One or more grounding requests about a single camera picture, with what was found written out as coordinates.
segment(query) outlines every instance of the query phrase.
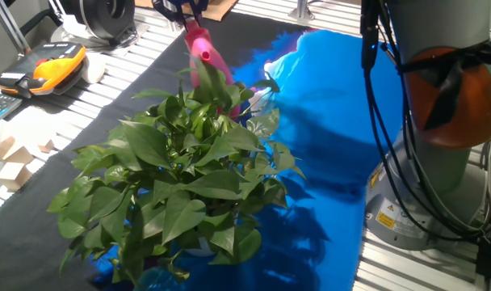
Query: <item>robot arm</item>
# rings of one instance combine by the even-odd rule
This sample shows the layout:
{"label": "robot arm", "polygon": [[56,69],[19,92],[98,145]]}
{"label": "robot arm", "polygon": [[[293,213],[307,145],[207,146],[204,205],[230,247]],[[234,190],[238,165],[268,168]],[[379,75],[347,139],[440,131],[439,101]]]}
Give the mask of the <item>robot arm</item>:
{"label": "robot arm", "polygon": [[[389,18],[387,10],[380,9],[382,2],[397,37],[397,68],[404,77],[419,133],[429,143],[447,149],[467,149],[488,141],[491,0],[364,0],[365,43],[377,42],[369,39],[375,34],[376,16]],[[372,55],[368,48],[364,51]]]}
{"label": "robot arm", "polygon": [[195,0],[165,0],[171,3],[175,7],[175,11],[170,10],[165,6],[163,0],[153,0],[152,4],[155,10],[165,16],[169,21],[182,23],[187,28],[187,20],[183,14],[183,5],[188,3],[191,11],[195,17],[195,21],[199,23],[199,18],[202,16],[203,11],[208,8],[208,0],[199,0],[195,3]]}

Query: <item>pothos plant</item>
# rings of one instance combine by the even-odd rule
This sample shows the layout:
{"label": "pothos plant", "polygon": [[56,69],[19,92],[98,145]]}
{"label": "pothos plant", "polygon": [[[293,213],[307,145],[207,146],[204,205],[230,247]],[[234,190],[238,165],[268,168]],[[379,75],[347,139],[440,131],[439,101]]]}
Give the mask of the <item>pothos plant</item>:
{"label": "pothos plant", "polygon": [[[196,60],[196,67],[200,86],[192,92],[181,82],[176,96],[142,91],[134,98],[164,100],[122,120],[106,143],[75,150],[72,164],[82,173],[48,208],[58,213],[61,235],[73,240],[61,269],[74,254],[97,260],[118,246],[109,258],[113,282],[137,285],[144,259],[157,256],[181,283],[190,273],[174,260],[184,249],[200,248],[201,239],[216,253],[210,264],[239,264],[258,251],[262,238],[253,214],[269,204],[287,207],[278,173],[303,174],[285,145],[268,140],[279,112],[238,124],[256,102],[240,116],[230,112],[254,92],[241,82],[226,85],[212,65]],[[272,78],[254,86],[279,91]],[[96,175],[101,169],[105,174]]]}

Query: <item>orange device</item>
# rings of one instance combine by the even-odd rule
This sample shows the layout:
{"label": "orange device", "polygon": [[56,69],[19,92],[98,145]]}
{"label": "orange device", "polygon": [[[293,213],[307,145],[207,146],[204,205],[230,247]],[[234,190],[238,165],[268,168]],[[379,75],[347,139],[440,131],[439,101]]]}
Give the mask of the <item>orange device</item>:
{"label": "orange device", "polygon": [[81,77],[85,57],[81,44],[43,44],[0,74],[0,89],[25,98],[62,94]]}

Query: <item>pink nozzle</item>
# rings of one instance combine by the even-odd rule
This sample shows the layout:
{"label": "pink nozzle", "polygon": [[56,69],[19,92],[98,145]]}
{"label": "pink nozzle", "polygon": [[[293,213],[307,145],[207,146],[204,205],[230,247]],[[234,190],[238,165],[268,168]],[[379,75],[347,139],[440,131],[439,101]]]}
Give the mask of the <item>pink nozzle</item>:
{"label": "pink nozzle", "polygon": [[[215,66],[217,69],[221,70],[226,77],[226,84],[234,84],[233,76],[229,70],[228,65],[226,65],[222,56],[213,47],[212,38],[207,29],[201,28],[195,20],[187,23],[188,33],[184,37],[187,43],[188,50],[190,54],[194,57],[199,58],[201,61],[207,62]],[[195,68],[195,63],[190,59],[190,67]],[[199,85],[199,75],[196,71],[191,72],[191,85],[195,88]],[[237,116],[240,114],[240,108],[235,107],[231,112],[231,116]]]}

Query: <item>blue cloth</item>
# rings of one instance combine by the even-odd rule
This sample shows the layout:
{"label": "blue cloth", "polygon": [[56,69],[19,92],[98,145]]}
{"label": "blue cloth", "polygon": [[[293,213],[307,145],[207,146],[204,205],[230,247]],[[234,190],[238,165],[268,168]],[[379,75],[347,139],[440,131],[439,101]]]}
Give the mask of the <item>blue cloth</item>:
{"label": "blue cloth", "polygon": [[[262,223],[262,248],[238,266],[208,266],[211,258],[185,256],[191,270],[182,286],[168,290],[351,290],[362,238],[365,185],[380,161],[371,130],[360,66],[361,40],[328,31],[281,35],[271,49],[233,68],[236,80],[248,85],[266,62],[294,46],[268,67],[281,91],[274,97],[280,126],[273,136],[301,158],[297,166],[308,181],[284,172],[289,210],[268,207]],[[401,85],[394,65],[381,55],[373,70],[376,98],[390,135],[401,127]],[[145,278],[156,284],[161,271]],[[149,290],[163,290],[159,285]]]}

